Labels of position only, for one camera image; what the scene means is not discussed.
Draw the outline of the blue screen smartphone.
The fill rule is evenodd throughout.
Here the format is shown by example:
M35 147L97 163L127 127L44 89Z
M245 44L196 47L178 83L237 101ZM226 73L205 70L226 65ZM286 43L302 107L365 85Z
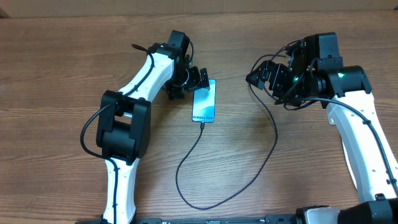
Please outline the blue screen smartphone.
M209 88L194 91L193 122L213 123L215 121L216 80L209 80L209 84Z

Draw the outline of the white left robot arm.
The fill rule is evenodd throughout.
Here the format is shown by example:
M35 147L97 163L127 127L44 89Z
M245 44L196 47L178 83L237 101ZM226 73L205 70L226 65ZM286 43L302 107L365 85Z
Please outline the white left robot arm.
M190 65L189 37L173 30L166 43L133 48L146 53L137 75L119 91L107 90L99 110L85 123L80 144L85 152L105 161L108 175L106 208L98 223L134 223L137 167L150 141L152 101L165 88L169 99L185 92L208 90L206 69Z

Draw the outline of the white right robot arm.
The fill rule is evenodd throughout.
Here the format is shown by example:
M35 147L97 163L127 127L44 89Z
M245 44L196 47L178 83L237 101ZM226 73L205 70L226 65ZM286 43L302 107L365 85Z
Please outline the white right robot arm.
M279 50L289 60L262 56L246 76L287 110L320 103L336 126L359 203L346 209L327 205L268 215L266 223L396 223L397 161L381 128L372 87L360 66L344 66L334 32L315 34Z

